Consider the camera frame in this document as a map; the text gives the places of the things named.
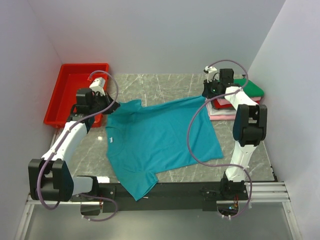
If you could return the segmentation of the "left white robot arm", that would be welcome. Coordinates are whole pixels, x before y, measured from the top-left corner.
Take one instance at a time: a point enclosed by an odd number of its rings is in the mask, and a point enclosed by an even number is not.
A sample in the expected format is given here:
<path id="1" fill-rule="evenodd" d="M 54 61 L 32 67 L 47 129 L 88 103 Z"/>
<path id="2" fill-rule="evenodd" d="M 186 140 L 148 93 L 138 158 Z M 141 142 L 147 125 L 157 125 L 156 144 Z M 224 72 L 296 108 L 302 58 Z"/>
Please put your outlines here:
<path id="1" fill-rule="evenodd" d="M 95 116 L 112 114 L 120 104 L 103 87 L 80 88 L 64 129 L 53 146 L 28 164 L 30 196 L 33 200 L 68 202 L 72 196 L 95 195 L 99 190 L 95 176 L 72 176 L 68 164 L 82 139 L 92 128 Z"/>

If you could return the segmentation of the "teal t shirt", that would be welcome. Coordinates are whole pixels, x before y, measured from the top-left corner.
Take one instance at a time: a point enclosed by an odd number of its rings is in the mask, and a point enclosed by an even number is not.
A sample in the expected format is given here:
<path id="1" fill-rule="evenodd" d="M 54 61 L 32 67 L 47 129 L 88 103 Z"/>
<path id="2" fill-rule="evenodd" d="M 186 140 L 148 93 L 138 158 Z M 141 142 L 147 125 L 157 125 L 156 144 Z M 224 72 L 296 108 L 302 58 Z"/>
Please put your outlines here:
<path id="1" fill-rule="evenodd" d="M 204 102 L 201 95 L 152 106 L 136 99 L 107 117 L 106 156 L 135 201 L 156 185 L 157 173 L 196 164 L 192 155 L 202 162 L 224 157 L 205 108 L 190 124 Z"/>

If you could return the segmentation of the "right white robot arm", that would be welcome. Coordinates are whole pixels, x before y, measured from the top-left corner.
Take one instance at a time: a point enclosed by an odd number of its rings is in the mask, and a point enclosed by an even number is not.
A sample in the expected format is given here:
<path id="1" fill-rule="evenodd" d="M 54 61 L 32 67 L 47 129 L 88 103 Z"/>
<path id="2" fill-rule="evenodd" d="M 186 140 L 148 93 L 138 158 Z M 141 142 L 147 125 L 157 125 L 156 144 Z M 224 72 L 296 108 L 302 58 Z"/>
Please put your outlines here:
<path id="1" fill-rule="evenodd" d="M 202 96 L 211 99 L 224 97 L 236 110 L 233 124 L 233 139 L 235 147 L 230 161 L 220 181 L 221 194 L 231 196 L 243 194 L 246 191 L 246 172 L 251 156 L 267 133 L 267 107 L 253 101 L 234 83 L 234 71 L 231 68 L 217 70 L 213 66 L 204 69 L 207 79 L 203 82 Z"/>

